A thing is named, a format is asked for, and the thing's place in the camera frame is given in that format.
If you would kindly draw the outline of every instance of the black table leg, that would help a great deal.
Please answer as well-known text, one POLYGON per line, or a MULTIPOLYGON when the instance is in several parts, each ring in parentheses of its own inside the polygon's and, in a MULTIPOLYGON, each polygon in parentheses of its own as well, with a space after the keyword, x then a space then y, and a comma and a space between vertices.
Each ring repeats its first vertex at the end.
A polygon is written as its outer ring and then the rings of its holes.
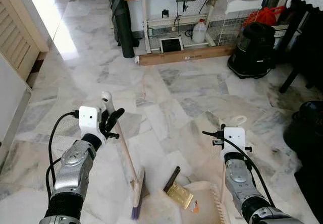
POLYGON ((286 92, 286 90, 291 85, 291 83, 293 83, 293 81, 296 78, 296 76, 298 75, 298 73, 299 73, 299 70, 294 68, 293 71, 288 76, 288 78, 286 79, 286 81, 284 82, 284 84, 279 89, 280 93, 285 93, 286 92))

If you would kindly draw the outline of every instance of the red bag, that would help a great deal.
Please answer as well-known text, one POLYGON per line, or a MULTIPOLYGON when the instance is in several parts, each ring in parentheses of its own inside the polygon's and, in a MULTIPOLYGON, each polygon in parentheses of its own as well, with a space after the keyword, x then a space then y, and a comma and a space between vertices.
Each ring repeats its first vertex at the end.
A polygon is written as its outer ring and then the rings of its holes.
POLYGON ((243 23, 243 27, 255 21, 267 24, 269 26, 275 26, 276 25, 275 15, 281 13, 284 9, 285 9, 284 6, 274 7, 270 9, 268 9, 268 7, 265 7, 259 12, 253 12, 245 20, 245 22, 243 23))

